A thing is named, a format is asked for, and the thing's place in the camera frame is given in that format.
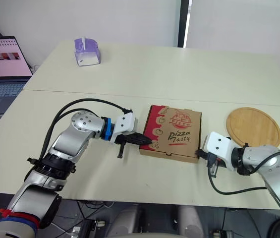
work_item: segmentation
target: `wooden pizza board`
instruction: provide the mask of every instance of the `wooden pizza board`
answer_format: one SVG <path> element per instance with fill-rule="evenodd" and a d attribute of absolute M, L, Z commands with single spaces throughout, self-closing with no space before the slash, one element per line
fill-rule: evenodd
<path fill-rule="evenodd" d="M 280 144 L 280 128 L 266 113 L 255 108 L 239 108 L 234 110 L 226 120 L 226 127 L 232 140 L 243 146 Z"/>

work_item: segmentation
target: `black cable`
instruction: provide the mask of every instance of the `black cable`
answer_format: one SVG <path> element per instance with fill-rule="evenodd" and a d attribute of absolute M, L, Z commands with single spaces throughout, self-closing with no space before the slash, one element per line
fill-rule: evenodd
<path fill-rule="evenodd" d="M 235 235 L 240 236 L 240 237 L 244 237 L 243 235 L 238 234 L 237 232 L 233 232 Z"/>
<path fill-rule="evenodd" d="M 278 152 L 276 152 L 276 153 L 274 153 L 274 154 L 271 154 L 269 157 L 267 157 L 267 158 L 264 159 L 261 163 L 259 163 L 259 165 L 258 165 L 257 167 L 255 167 L 255 169 L 252 170 L 252 171 L 250 172 L 250 174 L 253 174 L 253 173 L 257 172 L 258 169 L 261 168 L 261 167 L 263 166 L 263 164 L 265 164 L 265 163 L 266 163 L 267 161 L 269 161 L 271 158 L 274 158 L 275 156 L 278 156 L 278 155 L 280 155 L 280 151 L 278 151 Z"/>
<path fill-rule="evenodd" d="M 99 203 L 99 204 L 97 204 L 97 203 L 95 204 L 95 203 L 93 203 L 93 201 L 91 201 L 90 204 L 92 204 L 92 205 L 94 205 L 94 206 L 99 206 L 99 205 L 103 205 L 104 203 L 101 202 L 101 203 Z"/>
<path fill-rule="evenodd" d="M 65 232 L 61 233 L 60 235 L 58 235 L 58 236 L 55 237 L 55 238 L 58 238 L 58 237 L 62 236 L 63 234 L 69 232 L 71 229 L 73 229 L 74 227 L 78 226 L 78 225 L 79 225 L 80 223 L 82 223 L 82 222 L 83 222 L 83 220 L 81 220 L 80 222 L 76 223 L 76 224 L 73 225 L 71 228 L 69 228 L 68 230 L 66 230 Z"/>
<path fill-rule="evenodd" d="M 252 187 L 252 188 L 247 188 L 247 189 L 243 189 L 243 190 L 239 190 L 239 191 L 234 191 L 234 192 L 222 192 L 222 191 L 218 190 L 216 188 L 216 186 L 214 185 L 213 178 L 211 177 L 210 167 L 208 167 L 208 178 L 209 178 L 209 182 L 210 182 L 211 186 L 213 187 L 213 189 L 217 193 L 220 193 L 222 195 L 233 195 L 233 194 L 249 192 L 249 191 L 254 191 L 254 190 L 267 189 L 266 187 Z"/>
<path fill-rule="evenodd" d="M 69 228 L 68 230 L 66 230 L 65 232 L 61 233 L 60 235 L 58 235 L 57 237 L 55 238 L 58 238 L 60 236 L 62 236 L 63 234 L 65 234 L 66 232 L 69 232 L 71 229 L 73 229 L 74 227 L 78 226 L 80 223 L 82 223 L 84 220 L 88 219 L 89 217 L 91 217 L 92 215 L 94 215 L 96 212 L 99 211 L 100 208 L 98 208 L 96 211 L 92 212 L 91 214 L 89 214 L 85 219 L 81 220 L 80 222 L 76 223 L 75 225 L 73 225 L 71 228 Z"/>
<path fill-rule="evenodd" d="M 58 118 L 59 116 L 61 116 L 61 114 L 67 109 L 69 108 L 70 106 L 74 105 L 74 104 L 77 104 L 77 103 L 81 103 L 81 102 L 88 102 L 88 101 L 92 101 L 92 102 L 100 102 L 100 103 L 105 103 L 105 104 L 108 104 L 108 105 L 111 105 L 111 106 L 114 106 L 116 108 L 119 108 L 120 110 L 123 111 L 123 113 L 129 113 L 129 112 L 132 112 L 132 110 L 129 110 L 129 109 L 126 109 L 126 108 L 123 108 L 117 104 L 114 104 L 112 102 L 108 102 L 108 101 L 105 101 L 105 100 L 101 100 L 101 99 L 95 99 L 95 98 L 83 98 L 83 99 L 78 99 L 78 100 L 75 100 L 73 102 L 70 102 L 68 103 L 67 105 L 65 105 L 64 107 L 62 107 L 59 112 L 56 114 L 56 116 L 54 117 L 52 123 L 51 123 L 51 126 L 49 127 L 47 133 L 46 133 L 46 136 L 45 136 L 45 140 L 44 140 L 44 143 L 43 143 L 43 147 L 42 147 L 42 150 L 41 150 L 41 154 L 40 154 L 40 157 L 39 157 L 39 160 L 42 160 L 43 156 L 45 155 L 46 153 L 46 150 L 47 150 L 47 147 L 49 145 L 49 142 L 50 142 L 50 139 L 51 139 L 51 135 L 52 135 L 52 131 L 54 129 L 54 126 L 55 124 L 57 123 L 58 121 Z"/>
<path fill-rule="evenodd" d="M 79 201 L 76 201 L 76 202 L 77 202 L 79 211 L 80 211 L 80 213 L 81 213 L 81 215 L 82 215 L 82 218 L 83 218 L 83 219 L 86 219 L 86 218 L 85 218 L 85 215 L 84 215 L 84 213 L 83 213 L 83 211 L 82 211 L 82 209 L 81 209 L 81 207 L 80 207 Z"/>
<path fill-rule="evenodd" d="M 94 114 L 96 117 L 99 117 L 97 116 L 93 111 L 89 110 L 89 109 L 85 109 L 85 108 L 76 108 L 76 109 L 72 109 L 72 110 L 69 110 L 65 113 L 63 113 L 62 115 L 59 116 L 59 118 L 57 119 L 57 122 L 62 119 L 64 116 L 70 114 L 70 113 L 73 113 L 73 112 L 76 112 L 76 111 L 87 111 L 87 112 L 90 112 L 92 114 Z"/>
<path fill-rule="evenodd" d="M 99 208 L 103 207 L 103 205 L 100 206 L 100 207 L 89 207 L 86 203 L 85 203 L 85 206 L 86 206 L 87 208 L 89 208 L 89 209 L 99 209 Z"/>
<path fill-rule="evenodd" d="M 247 213 L 249 214 L 249 216 L 251 218 L 251 221 L 252 221 L 253 225 L 255 226 L 255 229 L 257 230 L 257 233 L 258 233 L 259 237 L 262 238 L 261 234 L 259 232 L 259 228 L 258 228 L 257 224 L 255 224 L 255 221 L 254 221 L 253 217 L 251 216 L 251 214 L 250 214 L 250 212 L 248 210 L 247 210 Z"/>
<path fill-rule="evenodd" d="M 225 212 L 226 212 L 226 209 L 224 209 L 224 219 L 223 219 L 223 225 L 221 226 L 221 230 L 222 230 L 222 231 L 224 230 Z"/>

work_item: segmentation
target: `cardboard box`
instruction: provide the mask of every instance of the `cardboard box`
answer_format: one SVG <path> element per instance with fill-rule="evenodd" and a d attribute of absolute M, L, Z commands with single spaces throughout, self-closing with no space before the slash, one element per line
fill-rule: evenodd
<path fill-rule="evenodd" d="M 152 105 L 144 128 L 152 144 L 141 145 L 140 154 L 197 163 L 200 126 L 201 112 Z"/>

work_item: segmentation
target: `electrical cord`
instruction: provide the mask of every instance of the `electrical cord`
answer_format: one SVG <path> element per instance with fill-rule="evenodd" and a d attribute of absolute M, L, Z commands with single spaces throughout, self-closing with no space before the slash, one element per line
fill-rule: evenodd
<path fill-rule="evenodd" d="M 268 160 L 270 160 L 271 158 L 274 158 L 275 156 L 280 155 L 280 151 L 271 154 L 270 156 L 268 156 L 267 158 L 265 158 L 261 163 L 258 164 L 258 166 L 256 168 L 254 168 L 250 174 L 254 174 L 255 172 L 257 172 Z M 208 167 L 208 178 L 209 178 L 209 182 L 211 184 L 211 186 L 213 187 L 213 189 L 217 192 L 220 193 L 222 195 L 233 195 L 233 194 L 238 194 L 238 193 L 243 193 L 243 192 L 249 192 L 249 191 L 254 191 L 254 190 L 261 190 L 261 189 L 267 189 L 266 187 L 252 187 L 252 188 L 247 188 L 247 189 L 243 189 L 243 190 L 239 190 L 239 191 L 234 191 L 234 192 L 222 192 L 220 190 L 218 190 L 213 182 L 213 178 L 211 177 L 211 172 L 210 172 L 210 167 Z"/>
<path fill-rule="evenodd" d="M 250 172 L 250 174 L 254 174 L 255 172 L 257 172 L 258 169 L 261 168 L 261 167 L 263 166 L 263 164 L 265 164 L 265 163 L 266 163 L 267 161 L 269 161 L 271 158 L 274 158 L 275 156 L 278 156 L 278 155 L 280 155 L 280 151 L 278 151 L 278 152 L 276 152 L 276 153 L 271 154 L 270 156 L 268 156 L 268 157 L 267 157 L 266 159 L 264 159 L 261 163 L 259 163 L 258 166 L 255 167 L 255 169 L 252 170 L 252 171 Z"/>
<path fill-rule="evenodd" d="M 111 207 L 113 207 L 114 204 L 115 204 L 115 202 L 112 202 L 112 204 L 108 206 L 108 205 L 106 204 L 106 202 L 103 202 L 103 205 L 104 205 L 104 207 L 106 207 L 106 208 L 111 208 Z"/>
<path fill-rule="evenodd" d="M 83 219 L 86 219 L 86 218 L 85 218 L 85 215 L 84 215 L 84 213 L 83 213 L 83 211 L 82 211 L 82 209 L 81 209 L 81 207 L 80 207 L 79 201 L 76 201 L 76 202 L 77 202 L 79 211 L 80 211 L 80 213 L 81 213 L 81 215 L 82 215 L 82 218 L 83 218 Z"/>
<path fill-rule="evenodd" d="M 90 218 L 92 215 L 94 215 L 94 214 L 95 214 L 96 212 L 98 212 L 100 209 L 101 209 L 101 207 L 98 208 L 96 211 L 92 212 L 91 214 L 89 214 L 85 219 L 83 219 L 83 220 L 81 220 L 80 222 L 76 223 L 76 224 L 73 225 L 71 228 L 69 228 L 68 230 L 66 230 L 65 232 L 61 233 L 60 235 L 58 235 L 58 236 L 55 237 L 55 238 L 58 238 L 58 237 L 62 236 L 63 234 L 69 232 L 69 231 L 72 230 L 74 227 L 76 227 L 76 226 L 78 226 L 80 223 L 82 223 L 84 220 Z"/>
<path fill-rule="evenodd" d="M 222 231 L 224 230 L 225 212 L 226 212 L 226 209 L 224 209 L 223 225 L 221 226 L 221 230 L 222 230 Z"/>
<path fill-rule="evenodd" d="M 257 224 L 255 224 L 255 221 L 254 221 L 253 217 L 251 216 L 251 214 L 250 214 L 250 212 L 249 212 L 248 210 L 247 210 L 247 213 L 249 214 L 250 219 L 251 219 L 251 221 L 252 221 L 252 223 L 253 223 L 255 229 L 257 230 L 257 233 L 258 233 L 259 237 L 262 238 L 262 237 L 261 237 L 261 234 L 260 234 L 260 232 L 259 232 L 259 228 L 258 228 Z"/>
<path fill-rule="evenodd" d="M 243 192 L 249 192 L 249 191 L 254 191 L 254 190 L 267 189 L 266 187 L 252 187 L 252 188 L 247 188 L 247 189 L 238 190 L 238 191 L 234 191 L 234 192 L 222 192 L 222 191 L 218 190 L 218 189 L 216 188 L 216 186 L 214 185 L 213 178 L 211 177 L 210 167 L 208 167 L 208 178 L 209 178 L 209 182 L 210 182 L 211 186 L 213 187 L 213 189 L 214 189 L 217 193 L 220 193 L 220 194 L 222 194 L 222 195 L 233 195 L 233 194 L 238 194 L 238 193 L 243 193 Z"/>
<path fill-rule="evenodd" d="M 59 112 L 56 114 L 56 116 L 54 117 L 52 123 L 51 123 L 51 126 L 50 128 L 48 129 L 47 133 L 46 133 L 46 136 L 45 136 L 45 140 L 44 140 L 44 143 L 43 143 L 43 147 L 42 147 L 42 150 L 41 150 L 41 154 L 40 154 L 40 157 L 39 157 L 39 160 L 42 160 L 43 156 L 45 155 L 46 153 L 46 150 L 47 150 L 47 147 L 49 145 L 49 142 L 50 142 L 50 139 L 51 139 L 51 135 L 52 135 L 52 132 L 53 132 L 53 129 L 54 129 L 54 126 L 55 124 L 58 122 L 59 120 L 59 117 L 61 116 L 61 114 L 67 109 L 69 108 L 70 106 L 74 105 L 74 104 L 77 104 L 77 103 L 81 103 L 81 102 L 100 102 L 100 103 L 105 103 L 105 104 L 108 104 L 108 105 L 111 105 L 111 106 L 114 106 L 120 110 L 123 111 L 124 114 L 126 113 L 130 113 L 132 112 L 132 110 L 129 110 L 129 109 L 126 109 L 126 108 L 123 108 L 117 104 L 114 104 L 112 102 L 109 102 L 109 101 L 105 101 L 105 100 L 101 100 L 101 99 L 95 99 L 95 98 L 83 98 L 83 99 L 78 99 L 78 100 L 75 100 L 75 101 L 72 101 L 70 103 L 68 103 L 67 105 L 65 105 L 64 107 L 62 107 Z"/>
<path fill-rule="evenodd" d="M 54 222 L 51 222 L 51 224 L 53 226 L 55 226 L 56 228 L 60 229 L 62 232 L 66 232 L 66 230 L 64 228 L 60 227 L 59 225 L 55 224 Z"/>
<path fill-rule="evenodd" d="M 87 111 L 87 112 L 90 112 L 92 114 L 94 114 L 96 117 L 99 117 L 97 116 L 93 111 L 89 110 L 89 109 L 85 109 L 85 108 L 76 108 L 76 109 L 72 109 L 72 110 L 69 110 L 65 113 L 63 113 L 62 115 L 59 116 L 59 118 L 57 119 L 57 122 L 62 119 L 64 116 L 70 114 L 70 113 L 73 113 L 73 112 L 76 112 L 76 111 Z"/>
<path fill-rule="evenodd" d="M 89 208 L 89 209 L 98 209 L 98 208 L 103 207 L 103 205 L 101 205 L 100 207 L 89 207 L 86 203 L 85 203 L 85 206 L 86 206 L 87 208 Z"/>

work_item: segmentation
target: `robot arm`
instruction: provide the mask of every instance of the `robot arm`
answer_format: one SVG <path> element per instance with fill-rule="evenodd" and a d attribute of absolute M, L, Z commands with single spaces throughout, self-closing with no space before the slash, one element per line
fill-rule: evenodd
<path fill-rule="evenodd" d="M 208 167 L 212 177 L 216 177 L 218 166 L 223 166 L 240 175 L 259 173 L 266 188 L 280 207 L 280 150 L 272 145 L 258 147 L 238 146 L 229 138 L 216 132 L 211 132 L 203 147 L 207 155 Z"/>
<path fill-rule="evenodd" d="M 0 238 L 33 238 L 38 228 L 43 229 L 52 222 L 61 202 L 57 192 L 63 189 L 69 174 L 75 172 L 75 164 L 91 138 L 120 144 L 119 158 L 127 142 L 138 145 L 152 142 L 136 133 L 135 128 L 136 118 L 131 112 L 119 116 L 116 124 L 91 112 L 75 113 L 70 126 L 58 136 L 43 159 L 28 159 L 33 169 L 7 209 L 0 211 L 3 216 Z"/>

